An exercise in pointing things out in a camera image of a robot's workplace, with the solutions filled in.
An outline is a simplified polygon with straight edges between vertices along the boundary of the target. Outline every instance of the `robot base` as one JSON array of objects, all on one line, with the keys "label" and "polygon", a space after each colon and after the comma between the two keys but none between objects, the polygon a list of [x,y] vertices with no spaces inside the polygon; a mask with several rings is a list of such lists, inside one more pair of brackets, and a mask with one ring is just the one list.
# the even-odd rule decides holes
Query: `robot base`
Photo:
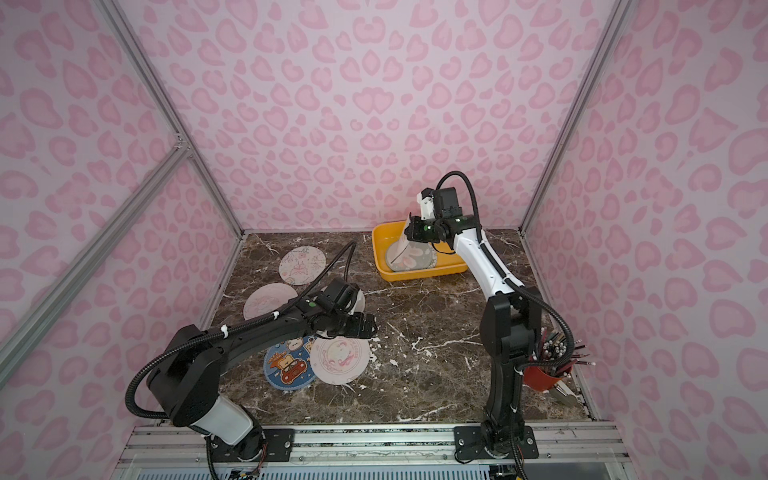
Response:
[{"label": "robot base", "polygon": [[[467,462],[470,460],[487,460],[512,458],[511,453],[506,455],[495,455],[487,450],[483,442],[480,427],[454,427],[453,438],[456,447],[456,458]],[[525,426],[523,430],[523,442],[518,443],[523,458],[538,458],[538,447],[536,439],[533,436],[533,429]]]}]

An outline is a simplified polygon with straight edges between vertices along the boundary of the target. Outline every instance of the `metal rail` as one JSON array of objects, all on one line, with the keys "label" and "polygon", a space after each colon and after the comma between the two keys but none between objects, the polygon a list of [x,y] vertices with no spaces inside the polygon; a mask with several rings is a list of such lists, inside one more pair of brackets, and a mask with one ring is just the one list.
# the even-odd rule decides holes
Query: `metal rail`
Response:
[{"label": "metal rail", "polygon": [[131,61],[139,77],[144,82],[144,86],[157,104],[165,121],[170,125],[171,129],[176,132],[177,138],[180,141],[185,141],[190,145],[192,149],[192,163],[195,170],[197,170],[202,178],[203,185],[205,185],[208,193],[214,199],[214,203],[227,219],[227,223],[232,230],[234,230],[237,238],[240,239],[243,236],[243,226],[235,216],[229,201],[227,201],[227,198],[219,188],[219,185],[214,180],[203,157],[200,155],[200,151],[195,146],[194,139],[184,126],[184,122],[176,111],[176,108],[170,99],[170,95],[165,91],[160,76],[157,74],[147,58],[147,55],[144,53],[144,49],[141,47],[141,43],[131,27],[131,23],[125,16],[125,12],[123,12],[123,9],[116,0],[95,0],[95,3],[101,10],[104,19],[109,24],[115,38],[125,51],[126,56]]},{"label": "metal rail", "polygon": [[227,265],[219,275],[216,293],[208,300],[208,304],[205,306],[205,310],[203,310],[203,313],[200,316],[199,327],[201,330],[205,330],[210,327],[211,323],[214,321],[216,309],[219,307],[221,297],[224,295],[224,290],[227,289],[227,284],[230,282],[232,272],[235,270],[235,266],[237,265],[237,259],[240,258],[240,252],[242,252],[243,247],[245,247],[246,237],[247,235],[243,235],[239,240],[235,239],[235,244],[232,246],[232,251],[227,258]]},{"label": "metal rail", "polygon": [[187,145],[183,141],[179,142],[114,213],[107,225],[72,260],[70,267],[56,280],[45,298],[21,319],[19,327],[0,348],[0,388],[37,347],[61,312],[80,293],[104,259],[189,156]]},{"label": "metal rail", "polygon": [[528,209],[525,211],[522,223],[520,224],[520,233],[525,235],[528,228],[533,223],[541,202],[544,200],[544,195],[547,193],[547,188],[552,182],[552,178],[557,172],[558,166],[562,162],[568,142],[571,141],[579,121],[584,111],[587,109],[589,97],[592,92],[597,88],[600,82],[600,77],[605,70],[607,60],[611,57],[616,44],[621,37],[621,33],[629,23],[631,13],[634,10],[637,0],[616,0],[611,13],[608,16],[608,21],[603,28],[603,34],[598,40],[598,46],[595,48],[592,58],[589,61],[587,70],[584,73],[584,80],[579,85],[576,92],[573,103],[570,110],[565,117],[563,127],[558,133],[558,137],[555,140],[554,148],[547,159],[544,173],[541,175],[536,190],[534,190],[531,204],[528,205]]},{"label": "metal rail", "polygon": [[[546,302],[552,305],[552,293],[549,290],[549,285],[545,282],[544,277],[541,276],[541,273],[543,270],[540,270],[540,266],[538,264],[538,261],[536,260],[536,257],[533,255],[533,252],[531,251],[531,246],[526,240],[526,237],[524,235],[520,235],[520,243],[523,246],[523,251],[525,251],[525,255],[528,256],[528,262],[531,264],[531,271],[533,272],[533,276],[536,279],[536,286],[538,286],[539,292],[541,293],[541,298]],[[572,376],[574,378],[574,381],[576,382],[576,385],[581,390],[581,397],[584,399],[584,403],[587,405],[587,410],[589,411],[589,416],[596,420],[602,420],[602,412],[598,408],[597,404],[594,402],[594,399],[592,398],[592,394],[589,391],[589,388],[584,381],[584,377],[581,374],[581,369],[584,367],[581,365],[574,365]]]},{"label": "metal rail", "polygon": [[[296,430],[290,461],[279,466],[452,465],[453,428],[477,424],[275,425]],[[543,462],[629,462],[613,422],[529,422]],[[128,439],[118,468],[184,468],[205,461],[205,444],[189,429],[138,427]],[[481,464],[512,460],[480,460]],[[227,463],[220,466],[255,466]]]}]

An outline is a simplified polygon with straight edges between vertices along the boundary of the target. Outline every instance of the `brown marble surface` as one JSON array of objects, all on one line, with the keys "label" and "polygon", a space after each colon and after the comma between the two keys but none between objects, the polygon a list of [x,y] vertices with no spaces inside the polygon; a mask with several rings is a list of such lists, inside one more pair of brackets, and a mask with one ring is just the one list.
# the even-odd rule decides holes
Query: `brown marble surface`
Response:
[{"label": "brown marble surface", "polygon": [[[510,271],[527,285],[535,279],[518,235],[491,230],[489,240]],[[490,385],[490,357],[480,344],[478,325],[485,298],[472,274],[386,282],[376,270],[370,233],[251,234],[237,261],[214,325],[242,320],[243,305],[260,286],[282,282],[280,259],[295,247],[320,248],[328,261],[357,240],[349,280],[366,295],[378,341],[370,343],[366,371],[347,386],[318,379],[295,392],[273,388],[264,378],[263,353],[228,372],[220,391],[250,409],[263,424],[386,423],[401,421],[476,422]],[[341,274],[344,260],[331,274]],[[586,419],[581,406],[566,407],[550,394],[525,387],[526,419]]]}]

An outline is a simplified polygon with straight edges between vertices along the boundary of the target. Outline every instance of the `red pen holder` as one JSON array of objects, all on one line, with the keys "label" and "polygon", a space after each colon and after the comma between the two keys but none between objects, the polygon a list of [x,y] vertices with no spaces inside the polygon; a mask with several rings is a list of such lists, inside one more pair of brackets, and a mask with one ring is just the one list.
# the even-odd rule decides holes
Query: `red pen holder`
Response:
[{"label": "red pen holder", "polygon": [[[570,367],[565,370],[564,375],[570,373],[572,368]],[[562,380],[562,377],[547,375],[537,366],[525,369],[525,374],[523,375],[523,383],[537,392],[547,392],[560,380]]]}]

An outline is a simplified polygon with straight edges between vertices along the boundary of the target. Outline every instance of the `pink patterned plate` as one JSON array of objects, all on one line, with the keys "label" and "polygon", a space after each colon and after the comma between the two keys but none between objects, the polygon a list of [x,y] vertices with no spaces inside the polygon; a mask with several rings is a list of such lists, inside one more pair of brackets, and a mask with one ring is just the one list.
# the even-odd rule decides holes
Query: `pink patterned plate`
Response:
[{"label": "pink patterned plate", "polygon": [[290,285],[306,285],[326,267],[326,256],[315,247],[297,247],[280,261],[280,277]]},{"label": "pink patterned plate", "polygon": [[331,385],[344,385],[365,371],[370,356],[367,340],[337,336],[315,340],[310,361],[317,378]]},{"label": "pink patterned plate", "polygon": [[264,313],[274,312],[298,294],[292,286],[285,283],[270,283],[251,293],[243,306],[243,318],[256,318]]}]

